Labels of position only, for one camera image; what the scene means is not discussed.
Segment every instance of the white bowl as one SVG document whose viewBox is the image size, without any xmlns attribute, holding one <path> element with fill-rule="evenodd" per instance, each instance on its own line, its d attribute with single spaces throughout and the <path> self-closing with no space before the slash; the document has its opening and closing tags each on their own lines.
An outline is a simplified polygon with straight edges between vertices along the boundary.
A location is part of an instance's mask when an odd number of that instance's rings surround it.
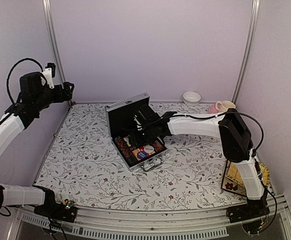
<svg viewBox="0 0 291 240">
<path fill-rule="evenodd" d="M 188 106 L 196 106 L 201 100 L 201 96 L 194 91 L 186 91 L 182 97 L 184 103 Z"/>
</svg>

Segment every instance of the yellow fringe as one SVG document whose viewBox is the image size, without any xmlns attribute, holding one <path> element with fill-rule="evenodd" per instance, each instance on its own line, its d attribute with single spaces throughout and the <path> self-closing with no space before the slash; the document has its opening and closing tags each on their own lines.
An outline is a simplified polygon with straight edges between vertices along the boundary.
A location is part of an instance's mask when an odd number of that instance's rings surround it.
<svg viewBox="0 0 291 240">
<path fill-rule="evenodd" d="M 266 186 L 269 186 L 270 184 L 270 171 L 267 168 L 267 166 L 265 166 L 264 164 L 260 163 L 260 168 L 262 171 L 262 177 L 263 177 L 263 183 Z M 230 168 L 229 171 L 227 172 L 226 177 L 232 181 L 234 181 L 235 183 L 239 184 L 240 186 L 244 187 L 244 181 L 241 178 L 240 172 L 238 171 L 237 167 L 233 164 L 233 162 L 231 162 L 230 164 Z"/>
</svg>

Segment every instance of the enclosure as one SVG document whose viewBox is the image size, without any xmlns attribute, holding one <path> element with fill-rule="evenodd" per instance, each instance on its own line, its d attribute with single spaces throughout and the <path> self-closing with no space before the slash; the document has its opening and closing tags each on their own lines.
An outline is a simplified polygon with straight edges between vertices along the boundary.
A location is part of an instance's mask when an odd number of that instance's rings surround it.
<svg viewBox="0 0 291 240">
<path fill-rule="evenodd" d="M 7 147 L 0 183 L 41 186 L 58 202 L 74 201 L 74 223 L 61 223 L 68 239 L 249 239 L 242 224 L 251 220 L 234 224 L 226 214 L 247 198 L 227 191 L 220 139 L 167 136 L 162 165 L 125 166 L 105 107 L 145 92 L 160 116 L 208 114 L 228 100 L 261 123 L 257 158 L 277 201 L 268 195 L 265 219 L 276 206 L 277 215 L 255 238 L 291 239 L 291 1 L 0 1 L 0 118 L 11 104 L 5 80 L 23 58 L 55 63 L 54 84 L 75 87 L 71 101 L 42 110 Z M 14 69 L 13 98 L 19 78 L 35 71 L 33 62 Z M 198 105 L 182 102 L 187 91 L 201 95 Z M 258 126 L 244 121 L 257 143 Z M 32 206 L 8 209 L 0 240 L 52 239 L 49 220 Z"/>
</svg>

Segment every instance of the white mug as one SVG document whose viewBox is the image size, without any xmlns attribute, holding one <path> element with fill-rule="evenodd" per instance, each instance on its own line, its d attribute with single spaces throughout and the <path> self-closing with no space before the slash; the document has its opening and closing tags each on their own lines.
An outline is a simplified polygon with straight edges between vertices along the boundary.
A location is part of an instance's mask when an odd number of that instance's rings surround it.
<svg viewBox="0 0 291 240">
<path fill-rule="evenodd" d="M 235 109 L 236 105 L 231 101 L 217 101 L 215 103 L 215 109 L 218 110 L 219 113 L 223 113 L 228 111 L 228 109 Z"/>
</svg>

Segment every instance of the leaf pattern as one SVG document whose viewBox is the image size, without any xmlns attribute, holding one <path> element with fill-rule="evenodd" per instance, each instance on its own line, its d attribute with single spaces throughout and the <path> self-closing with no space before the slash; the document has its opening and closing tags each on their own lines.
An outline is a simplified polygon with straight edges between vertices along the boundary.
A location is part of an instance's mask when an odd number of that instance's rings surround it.
<svg viewBox="0 0 291 240">
<path fill-rule="evenodd" d="M 209 104 L 151 103 L 167 111 L 206 114 Z M 204 209 L 244 203 L 223 191 L 226 160 L 219 139 L 178 135 L 165 138 L 167 153 L 158 168 L 131 172 L 112 145 L 105 104 L 78 104 L 69 112 L 43 164 L 36 184 L 53 190 L 58 201 L 118 210 Z"/>
</svg>

